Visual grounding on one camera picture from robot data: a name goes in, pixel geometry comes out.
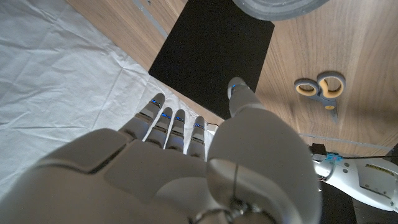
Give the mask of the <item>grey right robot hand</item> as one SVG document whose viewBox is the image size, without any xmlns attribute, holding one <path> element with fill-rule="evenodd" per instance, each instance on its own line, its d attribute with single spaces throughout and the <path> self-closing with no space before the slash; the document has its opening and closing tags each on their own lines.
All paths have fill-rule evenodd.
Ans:
<svg viewBox="0 0 398 224">
<path fill-rule="evenodd" d="M 164 96 L 120 130 L 99 129 L 27 169 L 1 200 L 2 223 L 318 223 L 322 196 L 299 135 L 238 77 L 231 116 L 205 147 L 198 120 L 182 152 L 183 121 Z"/>
</svg>

